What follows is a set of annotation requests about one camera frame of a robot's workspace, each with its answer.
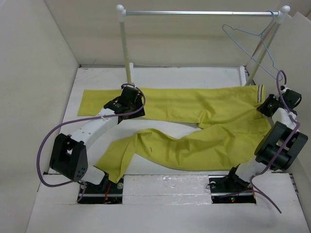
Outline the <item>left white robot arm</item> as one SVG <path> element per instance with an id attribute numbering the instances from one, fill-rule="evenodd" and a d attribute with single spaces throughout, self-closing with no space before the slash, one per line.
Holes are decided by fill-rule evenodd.
<path id="1" fill-rule="evenodd" d="M 72 182 L 88 182 L 97 192 L 108 188 L 105 173 L 88 164 L 87 150 L 108 130 L 123 120 L 142 117 L 145 96 L 133 84 L 121 86 L 121 94 L 107 102 L 95 117 L 76 131 L 60 133 L 54 140 L 49 167 Z"/>

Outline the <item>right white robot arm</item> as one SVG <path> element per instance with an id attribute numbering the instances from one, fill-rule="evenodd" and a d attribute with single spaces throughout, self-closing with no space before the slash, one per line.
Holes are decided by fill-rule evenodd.
<path id="1" fill-rule="evenodd" d="M 231 168 L 225 178 L 230 191 L 248 188 L 250 179 L 270 169 L 287 170 L 305 146 L 308 137 L 299 131 L 297 112 L 301 94 L 281 86 L 279 95 L 270 94 L 257 111 L 273 121 L 273 126 L 261 140 L 254 157 L 247 163 Z"/>

